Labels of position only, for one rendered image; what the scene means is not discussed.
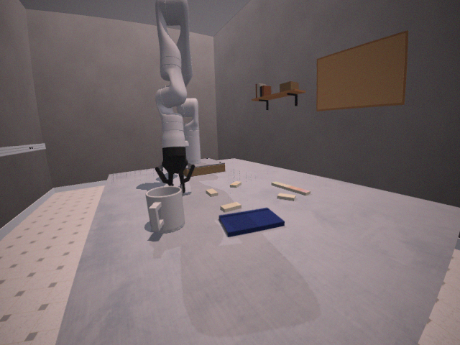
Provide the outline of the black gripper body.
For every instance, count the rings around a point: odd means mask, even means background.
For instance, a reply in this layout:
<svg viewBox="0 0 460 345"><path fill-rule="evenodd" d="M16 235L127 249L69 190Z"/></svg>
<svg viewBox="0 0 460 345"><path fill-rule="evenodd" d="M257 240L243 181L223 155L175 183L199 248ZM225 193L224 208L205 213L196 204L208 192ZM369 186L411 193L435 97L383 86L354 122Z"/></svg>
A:
<svg viewBox="0 0 460 345"><path fill-rule="evenodd" d="M182 172L188 164L188 161L186 160L185 147L164 147L162 148L162 154L162 166L167 170L167 172L169 164L172 164L173 174L178 174L178 163L181 165Z"/></svg>

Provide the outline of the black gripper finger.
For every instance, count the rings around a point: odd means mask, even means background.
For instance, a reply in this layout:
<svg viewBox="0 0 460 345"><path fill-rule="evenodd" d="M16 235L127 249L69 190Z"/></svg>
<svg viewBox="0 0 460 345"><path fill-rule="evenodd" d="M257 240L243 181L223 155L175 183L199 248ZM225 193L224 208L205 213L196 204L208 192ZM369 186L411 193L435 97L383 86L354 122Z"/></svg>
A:
<svg viewBox="0 0 460 345"><path fill-rule="evenodd" d="M165 177L163 171L163 166L160 165L159 167L155 168L157 174L159 175L160 179L163 183L167 183L169 186L174 186L173 184L173 165L168 165L168 179Z"/></svg>
<svg viewBox="0 0 460 345"><path fill-rule="evenodd" d="M188 166L188 169L189 169L189 173L187 175L187 178L183 179L184 178L184 175L182 174L182 169L181 169L181 165L180 163L177 164L177 168L178 168L178 175L179 175L179 178L180 178L180 188L182 189L182 195L185 193L185 183L188 182L193 173L193 170L195 168L195 165L192 165L190 163L187 164Z"/></svg>

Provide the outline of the grey cup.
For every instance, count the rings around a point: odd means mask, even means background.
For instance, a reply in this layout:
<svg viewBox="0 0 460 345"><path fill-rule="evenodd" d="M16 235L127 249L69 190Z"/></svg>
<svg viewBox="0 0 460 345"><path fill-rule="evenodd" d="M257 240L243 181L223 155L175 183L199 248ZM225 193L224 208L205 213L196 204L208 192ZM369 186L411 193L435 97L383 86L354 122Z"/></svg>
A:
<svg viewBox="0 0 460 345"><path fill-rule="evenodd" d="M150 226L153 231L169 233L177 231L184 226L185 215L181 188L176 186L153 188L146 192L146 199Z"/></svg>

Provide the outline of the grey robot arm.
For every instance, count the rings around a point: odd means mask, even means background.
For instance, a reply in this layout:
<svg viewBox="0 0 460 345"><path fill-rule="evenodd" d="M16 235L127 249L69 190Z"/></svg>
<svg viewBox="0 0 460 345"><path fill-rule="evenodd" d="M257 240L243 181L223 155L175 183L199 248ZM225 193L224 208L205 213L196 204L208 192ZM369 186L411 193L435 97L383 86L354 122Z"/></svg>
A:
<svg viewBox="0 0 460 345"><path fill-rule="evenodd" d="M155 96L162 120L162 148L185 147L188 163L198 164L201 163L198 101L196 98L187 98L186 91L193 75L188 1L156 0L155 11L160 44L160 75L163 80L170 81L170 85L160 88ZM168 34L166 25L180 25L177 44ZM173 112L174 106L177 106L178 114ZM192 119L183 124L183 117Z"/></svg>

